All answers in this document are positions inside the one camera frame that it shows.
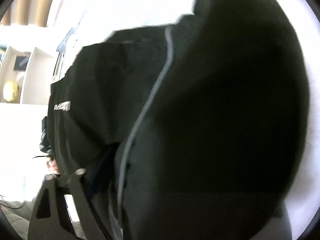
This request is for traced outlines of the person's left hand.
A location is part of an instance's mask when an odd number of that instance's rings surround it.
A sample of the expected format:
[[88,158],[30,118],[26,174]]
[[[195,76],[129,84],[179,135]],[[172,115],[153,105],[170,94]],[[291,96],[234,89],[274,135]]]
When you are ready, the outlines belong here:
[[52,157],[46,157],[46,165],[49,171],[49,174],[60,175],[60,170],[57,166],[56,160]]

